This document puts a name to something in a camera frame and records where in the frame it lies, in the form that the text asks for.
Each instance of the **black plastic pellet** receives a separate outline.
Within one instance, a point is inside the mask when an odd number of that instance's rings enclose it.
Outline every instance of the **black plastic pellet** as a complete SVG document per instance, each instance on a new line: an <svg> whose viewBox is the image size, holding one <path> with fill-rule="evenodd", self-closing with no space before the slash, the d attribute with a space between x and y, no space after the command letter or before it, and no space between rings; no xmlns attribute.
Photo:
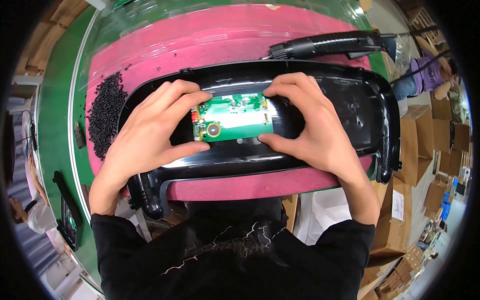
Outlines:
<svg viewBox="0 0 480 300"><path fill-rule="evenodd" d="M117 135L120 112L128 95L123 91L121 82L120 72L105 78L97 86L98 94L92 108L87 111L90 115L85 116L90 121L90 140L94 144L95 155L100 160L105 159L112 138Z"/></svg>

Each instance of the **white label sticker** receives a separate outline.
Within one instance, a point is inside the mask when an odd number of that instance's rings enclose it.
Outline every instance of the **white label sticker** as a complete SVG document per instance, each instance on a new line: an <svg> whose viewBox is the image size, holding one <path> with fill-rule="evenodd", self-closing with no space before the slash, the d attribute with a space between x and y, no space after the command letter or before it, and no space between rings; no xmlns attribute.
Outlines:
<svg viewBox="0 0 480 300"><path fill-rule="evenodd" d="M393 190L392 218L403 221L403 195Z"/></svg>

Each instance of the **purple shirt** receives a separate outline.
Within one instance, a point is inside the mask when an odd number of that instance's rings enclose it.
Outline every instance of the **purple shirt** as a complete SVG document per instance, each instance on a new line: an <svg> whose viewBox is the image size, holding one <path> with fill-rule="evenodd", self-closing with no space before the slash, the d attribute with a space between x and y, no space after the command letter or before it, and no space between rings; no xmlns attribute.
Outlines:
<svg viewBox="0 0 480 300"><path fill-rule="evenodd" d="M412 67L412 72L420 69L434 58L434 56L425 49L423 49L423 53L425 53L426 57L421 57L419 59L411 59L410 66ZM436 60L425 70L413 75L413 80L415 81L415 85L417 86L417 94L420 94L423 91L431 92L437 87L444 84L444 81L440 77L440 73L438 72L440 67L440 62Z"/></svg>

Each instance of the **green workbench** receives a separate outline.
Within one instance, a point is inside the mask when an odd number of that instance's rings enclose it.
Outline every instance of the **green workbench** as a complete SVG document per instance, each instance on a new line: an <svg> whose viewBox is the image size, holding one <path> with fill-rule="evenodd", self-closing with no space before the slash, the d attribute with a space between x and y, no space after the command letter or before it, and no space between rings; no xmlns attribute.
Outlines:
<svg viewBox="0 0 480 300"><path fill-rule="evenodd" d="M69 26L53 47L36 102L38 157L41 175L56 218L61 216L60 192L51 180L56 170L62 173L75 201L83 212L83 237L80 249L74 255L96 283L100 284L100 275L97 270L93 233L89 227L90 215L82 192L82 188L92 184L94 175L90 168L86 147L78 149L73 136L75 122L85 129L86 89L84 86L91 54L115 42L129 30L138 29L139 24L140 26L151 24L186 12L241 2L245 3L246 1L209 0L208 3L205 3L202 0L139 0L133 3L136 5L135 9L140 11L146 5L149 9L145 9L142 11L143 13L133 17L125 9L105 14L105 12L98 12L90 6ZM357 0L279 0L273 3L314 10L351 23L359 30L371 30ZM381 53L370 55L369 61L372 71L387 78Z"/></svg>

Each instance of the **printed circuit board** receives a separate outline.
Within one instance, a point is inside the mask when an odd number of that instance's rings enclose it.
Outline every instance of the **printed circuit board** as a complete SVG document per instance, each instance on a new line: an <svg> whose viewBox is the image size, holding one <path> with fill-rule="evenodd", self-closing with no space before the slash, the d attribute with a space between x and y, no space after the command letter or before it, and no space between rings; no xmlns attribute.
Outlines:
<svg viewBox="0 0 480 300"><path fill-rule="evenodd" d="M196 141L218 142L273 133L276 111L262 93L217 96L192 108Z"/></svg>

